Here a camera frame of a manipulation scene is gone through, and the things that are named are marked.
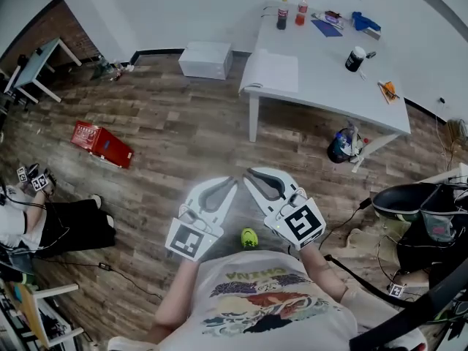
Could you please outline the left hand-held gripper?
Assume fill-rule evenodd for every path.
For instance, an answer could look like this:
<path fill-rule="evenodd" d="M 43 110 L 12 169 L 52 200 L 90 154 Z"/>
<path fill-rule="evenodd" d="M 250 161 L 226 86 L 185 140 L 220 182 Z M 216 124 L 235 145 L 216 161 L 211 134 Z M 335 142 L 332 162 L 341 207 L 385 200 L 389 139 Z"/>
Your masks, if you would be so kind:
<path fill-rule="evenodd" d="M 198 261 L 224 234 L 222 223 L 233 203 L 238 182 L 232 176 L 212 178 L 196 185 L 173 218 L 165 247 Z"/>

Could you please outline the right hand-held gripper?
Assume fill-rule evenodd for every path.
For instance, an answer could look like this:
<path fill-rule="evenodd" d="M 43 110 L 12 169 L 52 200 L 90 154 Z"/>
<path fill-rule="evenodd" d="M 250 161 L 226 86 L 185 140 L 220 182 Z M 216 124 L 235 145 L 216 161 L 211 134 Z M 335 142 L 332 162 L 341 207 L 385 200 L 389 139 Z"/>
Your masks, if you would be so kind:
<path fill-rule="evenodd" d="M 290 174 L 272 167 L 251 167 L 246 171 L 244 185 L 267 216 L 265 226 L 275 234 L 299 251 L 325 232 L 326 223 L 316 203 L 304 189 L 298 189 Z"/>

